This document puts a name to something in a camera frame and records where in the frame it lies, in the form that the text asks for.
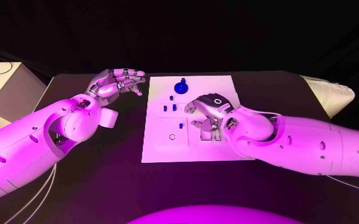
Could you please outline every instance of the black table surface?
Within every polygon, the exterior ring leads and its hole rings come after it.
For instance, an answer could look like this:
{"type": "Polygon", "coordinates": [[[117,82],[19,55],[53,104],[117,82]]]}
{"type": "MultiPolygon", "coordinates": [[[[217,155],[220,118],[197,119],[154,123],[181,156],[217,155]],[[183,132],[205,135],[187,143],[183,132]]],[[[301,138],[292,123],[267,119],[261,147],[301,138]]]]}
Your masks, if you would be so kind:
{"type": "MultiPolygon", "coordinates": [[[[27,223],[127,223],[177,206],[222,204],[261,209],[304,223],[359,223],[359,190],[255,161],[141,163],[150,76],[230,75],[241,104],[330,122],[303,78],[282,71],[148,74],[143,96],[121,94],[112,129],[98,127],[57,163],[44,203],[27,223]]],[[[57,75],[36,110],[82,93],[95,75],[57,75]]],[[[49,171],[0,199],[0,221],[36,194],[49,171]]],[[[21,223],[42,200],[13,223],[21,223]]]]}

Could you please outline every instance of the robotic hand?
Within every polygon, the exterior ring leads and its hole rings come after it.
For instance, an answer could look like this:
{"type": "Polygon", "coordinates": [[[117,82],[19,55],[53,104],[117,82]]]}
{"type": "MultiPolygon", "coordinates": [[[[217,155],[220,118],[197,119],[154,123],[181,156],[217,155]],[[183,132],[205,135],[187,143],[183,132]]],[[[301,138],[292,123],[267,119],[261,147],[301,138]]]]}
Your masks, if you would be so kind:
{"type": "Polygon", "coordinates": [[[112,128],[118,113],[106,108],[119,93],[141,95],[144,72],[106,69],[83,94],[60,100],[0,129],[0,197],[32,182],[95,133],[112,128]]]}
{"type": "Polygon", "coordinates": [[[202,95],[184,107],[207,119],[192,124],[206,132],[220,128],[239,156],[310,175],[359,176],[359,131],[323,121],[233,109],[219,94],[202,95]]]}

